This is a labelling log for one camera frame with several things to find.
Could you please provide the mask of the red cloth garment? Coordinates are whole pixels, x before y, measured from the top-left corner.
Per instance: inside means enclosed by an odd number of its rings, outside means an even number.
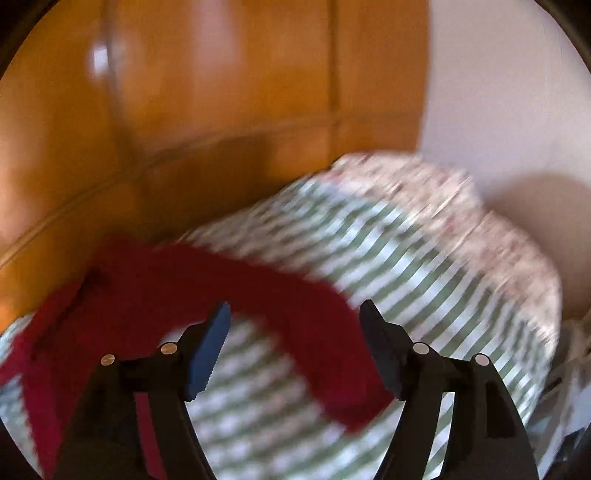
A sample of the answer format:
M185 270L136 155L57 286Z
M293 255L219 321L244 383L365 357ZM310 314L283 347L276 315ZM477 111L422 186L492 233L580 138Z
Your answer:
M102 356L148 356L168 332L204 320L221 302L276 337L325 414L349 432L392 402L356 310L331 286L188 244L106 243L84 274L45 300L1 363L2 381L23 387L43 470L54 470Z

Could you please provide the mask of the white clutter beside bed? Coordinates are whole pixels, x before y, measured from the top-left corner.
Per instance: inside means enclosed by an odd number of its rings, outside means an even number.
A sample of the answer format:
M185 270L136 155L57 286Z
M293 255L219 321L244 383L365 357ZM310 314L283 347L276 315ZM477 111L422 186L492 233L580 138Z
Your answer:
M566 320L550 373L526 430L538 475L548 478L575 452L590 426L590 316Z

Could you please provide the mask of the green white checkered bedsheet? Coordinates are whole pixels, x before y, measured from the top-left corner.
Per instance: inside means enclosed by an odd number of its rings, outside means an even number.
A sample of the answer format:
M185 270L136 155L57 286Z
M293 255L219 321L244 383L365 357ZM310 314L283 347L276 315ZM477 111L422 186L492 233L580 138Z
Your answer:
M442 355L484 353L521 417L533 413L554 350L514 302L447 255L393 203L304 179L171 245L176 244L327 284L356 313L372 300L386 321L404 326L414 340ZM2 335L1 363L34 314ZM188 413L220 479L369 479L402 407L392 399L367 427L349 432L325 414L276 337L232 312L211 380ZM1 417L33 468L49 476L19 379L1 379Z

